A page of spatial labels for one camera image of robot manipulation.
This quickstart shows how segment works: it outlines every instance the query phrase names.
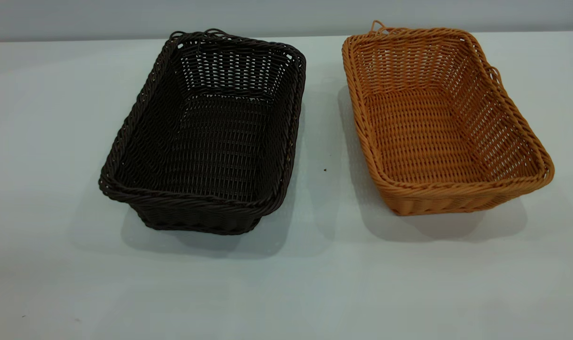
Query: basket handle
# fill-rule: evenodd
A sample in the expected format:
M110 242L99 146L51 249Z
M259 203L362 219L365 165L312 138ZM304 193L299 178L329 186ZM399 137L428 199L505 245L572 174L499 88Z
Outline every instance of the basket handle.
M492 78L492 81L496 82L496 84L498 85L502 85L503 81L502 79L500 79L500 72L498 71L498 69L496 69L496 67L494 66L486 67L486 72L487 75L489 75L490 78Z
M204 31L204 35L213 35L213 36L223 36L223 37L233 37L231 34L228 34L219 28L209 28L208 30Z
M379 24L380 27L378 29L375 29L375 25L377 25L377 24ZM368 34L379 35L379 34L383 34L383 33L390 33L392 30L394 30L393 27L387 27L383 24L383 22L378 21L378 20L374 20L372 22L372 26L371 26L370 32L368 32Z
M185 34L185 32L183 32L183 31L175 31L175 32L171 33L171 36L169 36L169 40L177 39L178 37L180 37L184 34Z

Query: wall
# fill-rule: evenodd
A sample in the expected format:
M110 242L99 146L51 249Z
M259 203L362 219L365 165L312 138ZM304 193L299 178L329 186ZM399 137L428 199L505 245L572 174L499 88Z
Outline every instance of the wall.
M573 0L0 0L0 41L353 34L388 26L573 30Z

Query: orange wicker basket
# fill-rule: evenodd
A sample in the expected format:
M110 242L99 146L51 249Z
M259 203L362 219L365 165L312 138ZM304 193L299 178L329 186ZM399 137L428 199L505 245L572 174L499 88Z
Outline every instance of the orange wicker basket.
M342 52L368 170L394 213L490 209L553 179L549 154L470 33L375 21Z

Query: basket rim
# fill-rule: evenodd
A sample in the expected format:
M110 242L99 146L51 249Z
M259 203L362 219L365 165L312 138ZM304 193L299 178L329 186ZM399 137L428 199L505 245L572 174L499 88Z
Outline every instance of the basket rim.
M206 32L174 32L171 34L169 39L165 42L160 54L157 56L152 71L150 71L148 78L144 84L144 87L137 95L137 100L128 116L125 118L122 127L118 130L118 135L112 143L111 152L106 158L105 164L101 169L101 174L99 177L99 188L103 191L104 195L108 196L113 200L119 202L125 202L138 206L161 206L161 207L179 207L187 206L192 209L199 207L209 207L209 203L215 207L223 207L225 209L254 209L256 211L262 211L262 213L271 213L271 211L277 209L284 197L280 197L280 193L286 192L286 187L290 181L290 174L292 173L295 147L297 144L297 134L299 125L299 112L296 112L297 106L301 107L301 101L303 99L303 91L305 85L305 73L306 73L306 58L297 48L288 45L286 43L278 42L267 42L258 39L251 39L247 37L232 36L226 34L222 31L208 33ZM178 49L178 45L183 41L212 41L214 43L227 43L228 45L244 45L248 47L267 48L269 49L279 49L284 52L292 54L293 63L298 63L299 71L295 75L295 84L293 88L296 89L293 94L293 113L289 124L289 134L287 140L292 140L292 145L289 146L288 150L292 151L293 157L284 156L284 164L280 167L282 172L280 175L280 184L277 185L277 189L271 193L268 197L262 200L256 201L241 201L234 199L224 199L216 195L196 195L192 193L178 193L170 191L159 191L145 189L141 187L129 187L123 185L120 181L116 180L115 174L120 168L120 160L124 157L124 150L126 144L128 144L131 134L135 129L137 129L137 124L140 121L142 114L146 111L148 103L150 101L146 100L156 91L157 84L161 83L162 77L170 63L170 56L172 53Z
M410 198L438 198L444 196L483 196L493 194L504 194L514 192L532 192L536 189L544 187L550 183L554 177L555 168L550 159L549 154L541 142L535 137L534 132L528 125L527 121L519 113L517 106L507 95L498 69L492 67L486 60L481 46L472 34L464 30L456 28L385 28L388 34L379 32L369 32L367 34L359 34L347 37L342 46L342 57L345 73L347 76L347 84L349 87L350 96L353 99L355 96L359 100L352 100L352 108L355 117L356 131L360 139L362 150L369 167L370 175L379 189L382 191L390 192L394 196L410 197ZM496 181L477 181L477 182L427 182L427 183L412 183L396 181L390 178L383 170L383 165L376 155L379 154L379 148L374 142L373 138L369 136L368 131L373 130L368 124L368 119L365 118L367 111L364 107L362 89L355 70L358 65L356 64L355 56L351 52L360 44L374 41L390 41L393 39L406 39L414 37L427 37L427 36L458 36L465 39L466 48L474 51L473 59L474 64L481 72L481 79L490 84L492 90L496 94L496 98L500 101L504 111L511 119L512 123L517 127L522 138L530 145L533 156L537 159L537 166L539 171L534 176L524 176L509 178L506 180Z

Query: basket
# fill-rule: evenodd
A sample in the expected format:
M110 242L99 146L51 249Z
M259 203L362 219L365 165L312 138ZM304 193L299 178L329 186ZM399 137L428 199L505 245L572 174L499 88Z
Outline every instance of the basket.
M252 230L286 195L305 64L284 43L174 32L118 131L100 189L155 230Z
M549 154L470 33L375 21L342 54L368 170L397 215L490 209L552 180Z

